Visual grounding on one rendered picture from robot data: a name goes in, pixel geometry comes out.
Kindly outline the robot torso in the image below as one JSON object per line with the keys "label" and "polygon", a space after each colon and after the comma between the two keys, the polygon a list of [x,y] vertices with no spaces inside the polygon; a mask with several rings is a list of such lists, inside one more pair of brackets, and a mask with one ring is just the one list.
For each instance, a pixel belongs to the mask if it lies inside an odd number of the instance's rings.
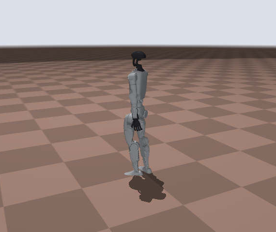
{"label": "robot torso", "polygon": [[[141,118],[144,115],[144,105],[142,105],[141,101],[142,99],[145,98],[145,93],[146,93],[146,86],[147,86],[147,72],[145,71],[137,71],[133,70],[131,73],[137,73],[137,109],[138,109],[138,117]],[[132,93],[131,89],[129,88],[130,94]],[[132,108],[131,108],[132,112]]]}

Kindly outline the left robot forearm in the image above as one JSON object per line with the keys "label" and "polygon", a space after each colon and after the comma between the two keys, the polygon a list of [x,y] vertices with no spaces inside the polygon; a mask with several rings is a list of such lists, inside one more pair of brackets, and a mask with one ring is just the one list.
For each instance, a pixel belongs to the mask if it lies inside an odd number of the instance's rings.
{"label": "left robot forearm", "polygon": [[131,108],[132,108],[132,116],[133,116],[133,119],[134,118],[137,118],[137,114],[138,114],[138,105],[137,105],[137,99],[136,99],[136,96],[135,94],[130,94],[129,95],[129,98],[130,98],[130,104],[131,104]]}

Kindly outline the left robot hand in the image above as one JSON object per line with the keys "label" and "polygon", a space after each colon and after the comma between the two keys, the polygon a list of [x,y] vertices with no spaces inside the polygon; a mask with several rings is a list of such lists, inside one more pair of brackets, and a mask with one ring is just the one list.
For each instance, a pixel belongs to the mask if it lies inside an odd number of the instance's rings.
{"label": "left robot hand", "polygon": [[133,119],[133,123],[132,123],[132,125],[131,125],[131,127],[133,127],[134,126],[134,130],[136,131],[140,131],[140,130],[142,130],[142,128],[141,128],[141,126],[140,126],[140,122],[138,121],[138,119],[139,119],[139,117],[138,117],[138,114],[137,114],[137,118],[134,118]]}

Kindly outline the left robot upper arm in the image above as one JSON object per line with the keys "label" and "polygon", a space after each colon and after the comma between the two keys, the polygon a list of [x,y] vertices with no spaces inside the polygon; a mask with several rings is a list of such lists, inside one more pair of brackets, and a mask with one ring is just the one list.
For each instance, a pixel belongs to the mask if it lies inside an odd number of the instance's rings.
{"label": "left robot upper arm", "polygon": [[130,89],[132,91],[131,94],[135,94],[136,98],[137,98],[137,73],[136,72],[133,72],[133,73],[130,73],[128,75],[128,81],[129,81],[129,85],[130,85]]}

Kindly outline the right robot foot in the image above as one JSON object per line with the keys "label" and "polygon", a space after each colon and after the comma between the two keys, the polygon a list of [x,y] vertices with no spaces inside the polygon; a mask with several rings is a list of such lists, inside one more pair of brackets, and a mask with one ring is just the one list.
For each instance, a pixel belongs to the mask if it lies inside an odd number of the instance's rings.
{"label": "right robot foot", "polygon": [[148,174],[151,174],[151,173],[152,173],[151,169],[148,168],[148,167],[147,167],[147,169],[145,169],[144,166],[139,166],[138,168],[139,168],[140,170],[142,170],[142,171],[148,173]]}

